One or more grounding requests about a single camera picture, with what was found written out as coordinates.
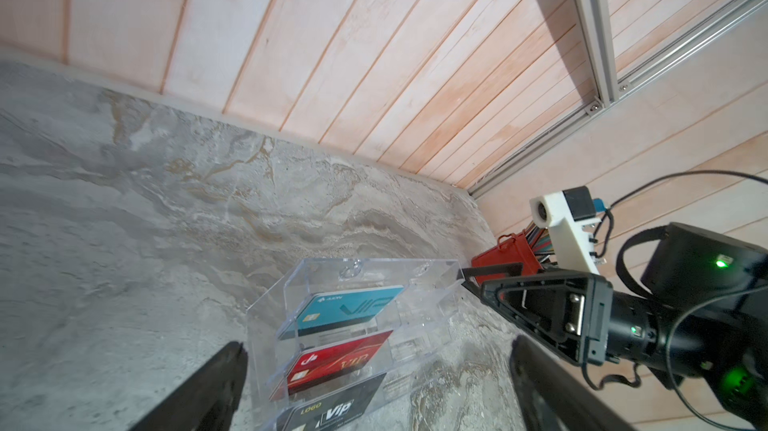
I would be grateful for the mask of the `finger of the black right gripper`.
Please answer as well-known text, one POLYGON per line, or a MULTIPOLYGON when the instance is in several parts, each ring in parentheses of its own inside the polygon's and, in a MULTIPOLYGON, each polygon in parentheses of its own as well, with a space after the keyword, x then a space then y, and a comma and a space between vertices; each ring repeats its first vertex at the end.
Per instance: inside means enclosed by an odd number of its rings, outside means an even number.
POLYGON ((485 281, 508 279, 522 275, 524 265, 522 263, 507 263, 481 267, 460 269, 458 278, 463 279, 462 286, 472 295, 481 295, 481 286, 485 281))

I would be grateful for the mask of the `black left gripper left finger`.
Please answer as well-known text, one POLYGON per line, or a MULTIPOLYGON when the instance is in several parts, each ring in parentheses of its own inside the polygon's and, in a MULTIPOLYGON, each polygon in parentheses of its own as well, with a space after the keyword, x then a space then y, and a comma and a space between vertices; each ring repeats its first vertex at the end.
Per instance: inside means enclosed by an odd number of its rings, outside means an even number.
POLYGON ((227 343, 130 430, 229 430, 247 370, 244 345, 227 343))

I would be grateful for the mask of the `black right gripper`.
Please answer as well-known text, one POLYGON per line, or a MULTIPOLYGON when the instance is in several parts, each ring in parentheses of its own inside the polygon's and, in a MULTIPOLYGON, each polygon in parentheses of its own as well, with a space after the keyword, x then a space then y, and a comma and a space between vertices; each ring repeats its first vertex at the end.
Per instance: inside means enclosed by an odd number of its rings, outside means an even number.
MULTIPOLYGON (((722 408, 767 425, 767 250, 670 223, 629 238, 615 258, 606 359, 644 366, 680 394, 704 380, 722 408)), ((572 365, 597 362, 597 276, 548 271, 486 280, 480 299, 572 365)))

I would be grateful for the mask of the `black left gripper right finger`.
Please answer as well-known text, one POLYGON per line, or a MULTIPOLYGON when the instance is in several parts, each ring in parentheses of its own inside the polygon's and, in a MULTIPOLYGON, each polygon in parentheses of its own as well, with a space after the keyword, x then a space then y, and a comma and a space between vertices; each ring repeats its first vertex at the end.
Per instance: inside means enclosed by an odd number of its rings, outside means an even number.
POLYGON ((509 372, 528 430, 632 428, 526 336, 512 342, 509 372))

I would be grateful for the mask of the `red card in stand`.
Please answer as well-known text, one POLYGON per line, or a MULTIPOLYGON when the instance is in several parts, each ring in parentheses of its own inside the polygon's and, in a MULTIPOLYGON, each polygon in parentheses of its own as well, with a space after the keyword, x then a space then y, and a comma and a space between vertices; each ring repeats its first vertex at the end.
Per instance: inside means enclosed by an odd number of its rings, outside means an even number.
POLYGON ((374 358, 393 331, 382 331, 302 351, 287 367, 269 400, 279 401, 314 386, 360 370, 374 358))

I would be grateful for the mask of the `black card in stand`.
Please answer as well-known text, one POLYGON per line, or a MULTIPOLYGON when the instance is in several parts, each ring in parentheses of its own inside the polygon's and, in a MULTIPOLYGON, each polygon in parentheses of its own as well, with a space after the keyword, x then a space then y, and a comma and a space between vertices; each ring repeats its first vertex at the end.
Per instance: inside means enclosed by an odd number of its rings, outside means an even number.
POLYGON ((386 373, 380 373, 297 405, 278 420, 277 430, 337 430, 365 414, 386 377, 386 373))

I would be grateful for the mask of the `clear acrylic card stand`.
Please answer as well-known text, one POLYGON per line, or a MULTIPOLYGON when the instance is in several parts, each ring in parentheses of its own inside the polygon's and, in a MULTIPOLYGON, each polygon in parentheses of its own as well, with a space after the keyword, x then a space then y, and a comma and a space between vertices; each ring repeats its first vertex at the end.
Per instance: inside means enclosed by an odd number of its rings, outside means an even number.
POLYGON ((422 388, 428 369, 452 339, 450 321, 458 312, 463 279, 454 260, 305 259, 280 278, 247 310, 248 379, 252 423, 277 430, 295 406, 311 402, 369 377, 386 373, 364 415, 422 388), (322 333, 279 340, 277 333, 315 293, 402 285, 404 291, 372 320, 322 333), (392 335, 365 367, 271 402, 276 384, 304 350, 382 331, 392 335))

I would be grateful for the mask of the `teal card in stand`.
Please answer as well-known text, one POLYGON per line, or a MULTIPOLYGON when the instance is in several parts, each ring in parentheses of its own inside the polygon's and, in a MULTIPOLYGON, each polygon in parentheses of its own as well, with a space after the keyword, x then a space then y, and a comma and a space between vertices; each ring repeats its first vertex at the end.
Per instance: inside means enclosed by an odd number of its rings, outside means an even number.
POLYGON ((277 333, 279 340, 322 333, 366 323, 381 313, 405 287, 402 285, 315 293, 277 333))

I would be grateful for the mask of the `red metal pencil bucket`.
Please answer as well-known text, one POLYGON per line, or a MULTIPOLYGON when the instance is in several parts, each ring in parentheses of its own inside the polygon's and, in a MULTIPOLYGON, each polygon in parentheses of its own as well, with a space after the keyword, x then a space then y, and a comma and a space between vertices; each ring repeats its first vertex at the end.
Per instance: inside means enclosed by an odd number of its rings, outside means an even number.
POLYGON ((471 259, 471 264, 474 267, 514 263, 523 266, 523 276, 536 275, 543 270, 525 233, 502 235, 494 247, 471 259))

